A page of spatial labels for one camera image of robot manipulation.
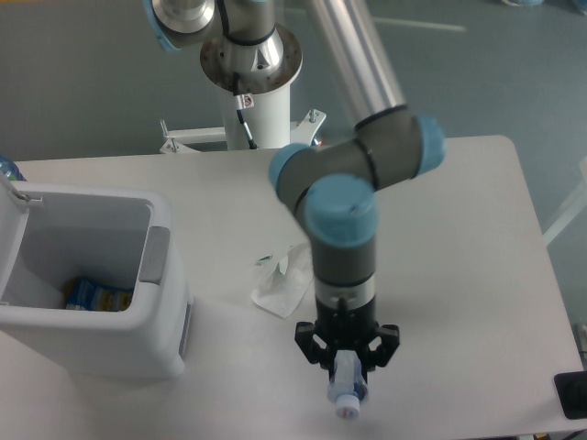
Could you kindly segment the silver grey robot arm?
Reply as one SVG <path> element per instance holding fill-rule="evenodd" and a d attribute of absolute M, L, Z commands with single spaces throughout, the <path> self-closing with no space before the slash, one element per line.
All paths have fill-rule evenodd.
<path fill-rule="evenodd" d="M 370 372 L 400 344 L 397 326 L 375 318 L 375 194 L 437 168 L 445 137 L 435 118 L 410 112 L 364 2 L 304 7 L 354 126 L 352 140 L 327 148 L 293 143 L 288 116 L 261 101 L 286 92 L 302 67 L 299 43 L 277 22 L 272 1 L 143 5 L 164 50 L 201 45 L 202 69 L 227 99 L 227 144 L 276 150 L 270 182 L 309 238 L 315 275 L 317 318 L 296 326 L 296 344 L 323 369 L 348 350 Z"/>

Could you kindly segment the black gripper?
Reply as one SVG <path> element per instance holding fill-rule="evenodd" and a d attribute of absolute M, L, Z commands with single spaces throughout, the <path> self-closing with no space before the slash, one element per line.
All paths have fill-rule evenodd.
<path fill-rule="evenodd" d="M 294 341 L 311 365 L 334 371 L 336 353 L 355 351 L 364 372 L 384 368 L 400 346 L 400 329 L 396 324 L 378 325 L 375 320 L 376 301 L 349 309 L 346 302 L 338 308 L 316 302 L 316 324 L 298 322 Z M 316 339 L 322 339 L 320 346 Z"/>

